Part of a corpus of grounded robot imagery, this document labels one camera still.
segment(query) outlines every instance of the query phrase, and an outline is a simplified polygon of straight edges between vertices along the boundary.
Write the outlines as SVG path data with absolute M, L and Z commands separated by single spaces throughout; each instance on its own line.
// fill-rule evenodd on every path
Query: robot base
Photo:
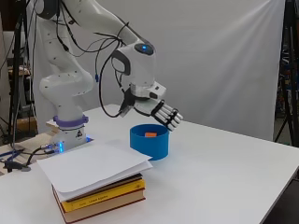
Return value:
M 56 145 L 59 152 L 62 153 L 68 149 L 81 146 L 89 140 L 86 138 L 84 126 L 79 126 L 72 129 L 60 127 L 60 131 L 51 138 L 50 142 Z

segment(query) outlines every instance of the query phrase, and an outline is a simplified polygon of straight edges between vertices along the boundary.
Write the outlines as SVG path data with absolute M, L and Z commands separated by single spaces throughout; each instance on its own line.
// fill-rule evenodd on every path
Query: floor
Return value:
M 277 119 L 274 127 L 274 138 L 277 136 L 283 119 Z M 286 124 L 280 138 L 280 144 L 289 145 L 291 138 Z M 293 180 L 282 194 L 277 204 L 263 224 L 298 224 L 299 223 L 299 181 Z

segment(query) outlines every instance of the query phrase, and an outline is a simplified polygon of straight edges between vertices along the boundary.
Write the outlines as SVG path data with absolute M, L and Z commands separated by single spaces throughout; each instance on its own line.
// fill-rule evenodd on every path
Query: paper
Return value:
M 149 159 L 129 147 L 94 143 L 37 163 L 56 190 L 64 193 L 83 189 Z
M 99 189 L 99 188 L 101 188 L 103 186 L 106 186 L 108 184 L 112 184 L 116 181 L 122 180 L 122 179 L 124 179 L 126 177 L 129 177 L 131 175 L 139 174 L 140 172 L 146 171 L 150 168 L 152 168 L 152 165 L 150 164 L 150 162 L 149 161 L 144 161 L 144 162 L 140 163 L 139 165 L 137 165 L 135 167 L 132 167 L 132 168 L 126 170 L 126 171 L 123 171 L 123 172 L 117 174 L 117 175 L 113 175 L 111 178 L 108 178 L 108 179 L 99 181 L 97 183 L 94 183 L 94 184 L 92 184 L 92 185 L 90 185 L 90 186 L 88 186 L 84 189 L 78 189 L 78 190 L 68 192 L 68 193 L 61 193 L 61 192 L 56 190 L 57 196 L 58 196 L 58 199 L 59 199 L 60 202 L 65 202 L 65 201 L 73 199 L 73 198 L 75 198 L 79 195 L 90 192 L 94 189 Z

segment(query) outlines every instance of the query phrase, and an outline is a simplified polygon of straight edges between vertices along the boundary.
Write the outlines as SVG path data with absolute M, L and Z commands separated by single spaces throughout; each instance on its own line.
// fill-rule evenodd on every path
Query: blue bowl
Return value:
M 157 133 L 156 137 L 146 137 L 146 133 Z M 157 161 L 168 155 L 169 131 L 162 125 L 142 124 L 130 131 L 131 148 L 151 156 L 151 161 Z

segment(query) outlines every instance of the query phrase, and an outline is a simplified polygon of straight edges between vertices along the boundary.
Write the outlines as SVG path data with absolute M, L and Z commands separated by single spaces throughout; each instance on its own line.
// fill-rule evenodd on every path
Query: yellow book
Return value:
M 146 186 L 145 181 L 143 179 L 136 180 L 134 182 L 118 186 L 114 189 L 108 189 L 99 193 L 96 193 L 91 196 L 87 196 L 85 198 L 77 199 L 72 202 L 62 202 L 62 206 L 65 212 L 71 212 L 77 210 L 79 208 L 83 208 L 95 203 L 100 203 L 118 196 L 122 194 L 130 193 L 135 190 L 144 189 Z

